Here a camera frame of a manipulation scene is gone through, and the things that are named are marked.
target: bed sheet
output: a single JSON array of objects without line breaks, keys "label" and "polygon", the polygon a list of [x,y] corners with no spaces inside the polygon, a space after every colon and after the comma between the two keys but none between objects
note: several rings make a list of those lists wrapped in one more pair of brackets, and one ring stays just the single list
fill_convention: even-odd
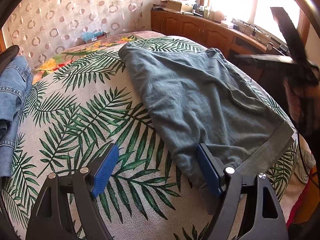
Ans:
[{"label": "bed sheet", "polygon": [[[133,35],[135,44],[145,49],[195,53],[206,49],[182,37]],[[158,37],[146,39],[146,35]],[[118,56],[123,44],[101,45],[105,43],[65,51],[64,59],[73,62],[35,80],[21,116],[13,176],[3,191],[15,230],[24,239],[30,211],[49,173],[74,172],[113,142],[120,146],[119,162],[97,206],[114,239],[200,239],[211,216],[198,190],[173,163],[133,89]],[[86,50],[87,46],[98,49]],[[290,123],[254,80],[235,69],[263,102]],[[296,133],[293,138],[294,144],[267,172],[279,199],[297,160]],[[75,200],[72,194],[68,198],[76,231],[83,238]]]}]

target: window frame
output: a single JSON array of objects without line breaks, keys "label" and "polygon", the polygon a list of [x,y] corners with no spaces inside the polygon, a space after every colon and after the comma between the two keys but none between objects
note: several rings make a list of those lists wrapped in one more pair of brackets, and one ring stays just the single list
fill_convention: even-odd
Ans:
[{"label": "window frame", "polygon": [[[253,21],[254,21],[255,13],[256,13],[256,10],[257,10],[257,4],[258,4],[258,0],[256,0],[256,1],[257,2],[252,6],[251,16],[250,16],[250,18],[248,20],[248,23],[251,24],[251,25],[254,25]],[[200,5],[204,5],[204,0],[200,0]],[[276,36],[274,36],[273,34],[268,32],[267,30],[264,30],[263,28],[259,27],[258,25],[256,25],[256,26],[258,27],[259,30],[265,31],[266,33],[268,33],[269,36],[275,38],[280,43],[284,43],[283,41],[279,40]],[[310,29],[310,21],[308,20],[306,15],[303,13],[303,11],[300,9],[299,22],[298,22],[297,30],[298,30],[298,32],[300,34],[300,37],[301,37],[301,40],[302,40],[302,43],[303,43],[304,46],[306,45],[306,42],[307,42],[309,29]]]}]

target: blue denim jeans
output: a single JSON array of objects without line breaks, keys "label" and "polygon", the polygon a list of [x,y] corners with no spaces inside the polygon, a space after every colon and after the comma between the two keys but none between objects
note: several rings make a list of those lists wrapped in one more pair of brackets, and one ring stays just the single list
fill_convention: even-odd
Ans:
[{"label": "blue denim jeans", "polygon": [[17,56],[0,76],[0,177],[12,175],[12,156],[20,116],[30,94],[33,75],[25,57]]}]

